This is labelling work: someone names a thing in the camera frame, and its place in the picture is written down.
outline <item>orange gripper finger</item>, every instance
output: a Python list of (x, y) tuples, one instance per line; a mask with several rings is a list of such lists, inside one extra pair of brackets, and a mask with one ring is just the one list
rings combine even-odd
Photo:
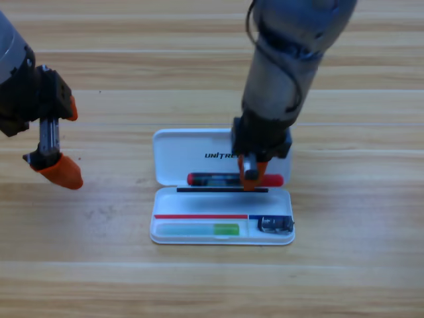
[(67, 118), (69, 121), (76, 121), (78, 119), (78, 111), (77, 104), (75, 102), (75, 97), (71, 95), (71, 109), (72, 109), (72, 117)]
[(35, 171), (42, 174), (53, 184), (71, 190), (78, 190), (83, 185), (80, 167), (71, 158), (63, 154), (60, 154), (60, 159), (54, 166)]
[(244, 179), (244, 169), (243, 169), (243, 156), (238, 158), (238, 168), (240, 170), (240, 180), (245, 191), (253, 191), (254, 188), (259, 187), (262, 184), (264, 179), (266, 167), (268, 166), (267, 162), (258, 162), (258, 171), (259, 178), (257, 180), (245, 180)]

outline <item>light green object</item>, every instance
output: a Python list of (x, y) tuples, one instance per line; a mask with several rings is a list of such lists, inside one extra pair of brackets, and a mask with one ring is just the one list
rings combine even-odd
[(156, 229), (159, 235), (190, 235), (190, 236), (213, 236), (213, 235), (240, 235), (238, 224), (195, 224), (195, 223), (165, 223), (159, 224)]

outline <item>table surface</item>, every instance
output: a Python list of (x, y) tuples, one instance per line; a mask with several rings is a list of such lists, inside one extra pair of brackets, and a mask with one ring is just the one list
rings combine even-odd
[(64, 152), (85, 185), (0, 137), (0, 317), (424, 317), (424, 1), (361, 0), (293, 128), (296, 240), (160, 246), (151, 138), (230, 127), (247, 0), (0, 0), (74, 91)]

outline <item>black cable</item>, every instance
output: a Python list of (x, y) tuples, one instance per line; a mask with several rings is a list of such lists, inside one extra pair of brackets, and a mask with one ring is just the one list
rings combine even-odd
[(262, 53), (262, 55), (265, 56), (265, 58), (267, 58), (271, 63), (275, 64), (279, 69), (281, 69), (281, 71), (283, 71), (293, 82), (293, 84), (295, 85), (296, 88), (296, 98), (295, 98), (295, 105), (291, 108), (289, 108), (287, 110), (287, 112), (292, 112), (295, 111), (300, 104), (302, 103), (303, 100), (303, 92), (302, 92), (302, 88), (299, 84), (299, 81), (296, 79), (296, 77), (290, 72), (289, 69), (287, 69), (285, 66), (281, 65), (281, 63), (278, 63), (271, 55), (269, 55), (258, 43), (257, 41), (255, 41), (252, 31), (250, 29), (250, 16), (252, 15), (253, 12), (253, 8), (256, 4), (257, 0), (252, 0), (252, 3), (250, 4), (248, 11), (247, 11), (247, 15), (246, 15), (246, 33), (247, 36), (249, 37), (251, 43), (255, 46), (256, 49), (258, 49), (258, 51), (260, 53)]

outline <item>white plastic box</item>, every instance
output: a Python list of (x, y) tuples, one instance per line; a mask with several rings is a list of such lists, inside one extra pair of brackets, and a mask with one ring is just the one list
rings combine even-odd
[[(269, 189), (252, 192), (181, 192), (194, 172), (238, 173), (231, 156), (230, 129), (166, 129), (153, 137), (156, 179), (166, 186), (156, 193), (150, 237), (158, 244), (286, 245), (290, 233), (265, 233), (258, 228), (263, 215), (293, 218), (289, 193)], [(292, 152), (270, 161), (267, 174), (290, 179)]]

